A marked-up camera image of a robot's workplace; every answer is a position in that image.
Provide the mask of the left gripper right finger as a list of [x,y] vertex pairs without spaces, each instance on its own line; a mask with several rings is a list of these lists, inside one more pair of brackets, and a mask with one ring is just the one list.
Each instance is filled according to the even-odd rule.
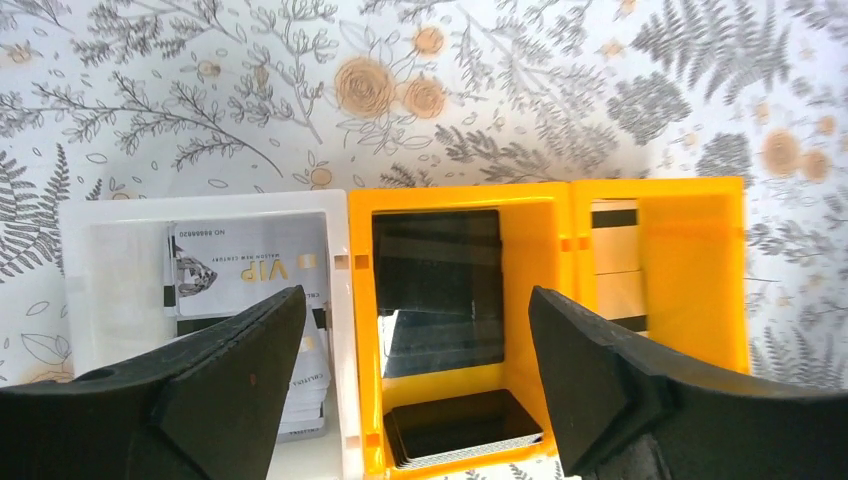
[[843,479],[847,395],[708,364],[535,287],[561,468],[584,479]]

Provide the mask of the orange bin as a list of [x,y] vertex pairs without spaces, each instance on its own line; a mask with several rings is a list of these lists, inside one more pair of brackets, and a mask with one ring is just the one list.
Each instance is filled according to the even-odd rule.
[[747,374],[744,181],[740,177],[580,180],[572,184],[576,298],[597,313],[591,203],[635,199],[645,336]]
[[351,192],[366,478],[556,453],[529,303],[574,289],[570,196],[564,182]]

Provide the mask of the white plastic bin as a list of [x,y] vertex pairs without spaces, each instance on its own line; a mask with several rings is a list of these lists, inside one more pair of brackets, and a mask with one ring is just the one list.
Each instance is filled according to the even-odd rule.
[[70,201],[59,226],[76,375],[301,286],[307,330],[270,477],[363,477],[344,191]]

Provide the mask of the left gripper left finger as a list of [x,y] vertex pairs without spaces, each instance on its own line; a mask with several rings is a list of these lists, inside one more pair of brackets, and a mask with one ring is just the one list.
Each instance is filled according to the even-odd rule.
[[5,479],[263,479],[304,331],[290,287],[59,383],[1,391]]

